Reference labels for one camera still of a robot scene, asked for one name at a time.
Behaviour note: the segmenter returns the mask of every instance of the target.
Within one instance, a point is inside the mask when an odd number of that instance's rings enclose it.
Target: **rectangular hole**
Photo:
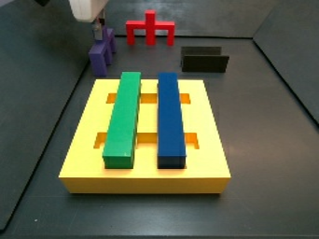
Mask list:
[[[181,103],[182,104],[192,104],[192,97],[190,93],[181,93],[180,94]],[[106,103],[115,104],[117,101],[117,93],[110,93],[107,95]],[[142,104],[157,104],[158,103],[158,94],[157,93],[142,93],[141,94],[141,103]]]
[[[94,148],[101,148],[105,145],[107,133],[98,132]],[[198,134],[185,133],[185,142],[188,148],[200,149]],[[138,133],[137,149],[143,147],[155,147],[158,144],[158,133]]]
[[[106,133],[105,132],[98,132],[97,133],[97,139],[95,139],[95,146],[94,146],[94,148],[103,147],[105,141],[106,141]]]
[[[200,149],[198,134],[185,133],[186,147]],[[158,144],[158,133],[138,133],[137,149],[143,147],[155,147]]]
[[[185,133],[186,147],[200,149],[198,143],[198,134],[197,133]]]
[[[110,94],[107,95],[106,103],[107,103],[107,104],[114,104],[114,103],[115,103],[115,100],[117,100],[117,93],[110,93]]]

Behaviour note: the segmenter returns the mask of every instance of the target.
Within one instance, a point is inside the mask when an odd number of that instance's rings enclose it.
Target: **blue bar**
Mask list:
[[[186,144],[177,73],[159,73],[158,167],[182,169]]]

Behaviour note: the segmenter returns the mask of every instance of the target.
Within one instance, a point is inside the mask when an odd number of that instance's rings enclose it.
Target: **yellow base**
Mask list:
[[[232,179],[202,80],[180,80],[186,169],[158,169],[158,81],[145,79],[134,169],[105,169],[103,142],[119,87],[97,80],[61,179],[71,193],[221,193]]]

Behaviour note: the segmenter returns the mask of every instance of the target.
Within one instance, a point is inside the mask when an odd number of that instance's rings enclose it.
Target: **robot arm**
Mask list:
[[[101,18],[109,0],[69,0],[78,21],[94,22]]]
[[[97,40],[103,40],[105,6],[109,0],[69,0],[78,21],[93,22]]]

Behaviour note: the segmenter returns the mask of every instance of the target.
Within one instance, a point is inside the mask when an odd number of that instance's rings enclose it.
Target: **black block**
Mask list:
[[[222,56],[222,47],[184,47],[182,71],[225,73],[230,56]]]

